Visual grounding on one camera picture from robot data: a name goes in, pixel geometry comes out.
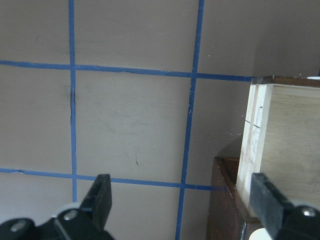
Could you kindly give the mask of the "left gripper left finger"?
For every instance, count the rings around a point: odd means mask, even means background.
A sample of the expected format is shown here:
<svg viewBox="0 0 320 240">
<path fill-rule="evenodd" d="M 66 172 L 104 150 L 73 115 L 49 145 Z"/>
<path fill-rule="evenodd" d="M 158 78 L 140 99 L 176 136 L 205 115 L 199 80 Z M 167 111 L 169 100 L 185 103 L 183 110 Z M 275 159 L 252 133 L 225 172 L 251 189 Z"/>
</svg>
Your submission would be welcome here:
<svg viewBox="0 0 320 240">
<path fill-rule="evenodd" d="M 112 207 L 111 177 L 99 174 L 78 208 L 61 211 L 36 226 L 29 218 L 0 225 L 2 240 L 111 240 L 105 225 Z"/>
</svg>

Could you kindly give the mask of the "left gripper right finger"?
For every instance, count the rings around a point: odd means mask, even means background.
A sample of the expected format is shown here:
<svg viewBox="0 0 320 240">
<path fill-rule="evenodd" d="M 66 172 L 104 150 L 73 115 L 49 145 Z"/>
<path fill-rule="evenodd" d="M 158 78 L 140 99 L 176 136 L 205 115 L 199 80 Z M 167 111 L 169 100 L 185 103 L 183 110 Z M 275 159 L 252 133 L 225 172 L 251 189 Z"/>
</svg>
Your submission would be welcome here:
<svg viewBox="0 0 320 240">
<path fill-rule="evenodd" d="M 310 205 L 294 205 L 264 173 L 253 173 L 249 202 L 273 240 L 318 240 L 320 211 Z"/>
</svg>

